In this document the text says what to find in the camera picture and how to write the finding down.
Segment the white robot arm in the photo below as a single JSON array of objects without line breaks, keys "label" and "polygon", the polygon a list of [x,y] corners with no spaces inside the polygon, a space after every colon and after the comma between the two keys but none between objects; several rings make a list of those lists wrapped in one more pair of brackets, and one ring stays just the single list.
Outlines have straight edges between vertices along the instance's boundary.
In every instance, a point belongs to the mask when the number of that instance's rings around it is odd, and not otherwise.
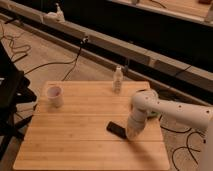
[{"label": "white robot arm", "polygon": [[148,114],[162,114],[205,134],[197,171],[213,171],[213,106],[202,106],[160,99],[154,90],[138,91],[131,98],[126,136],[137,137],[145,128]]}]

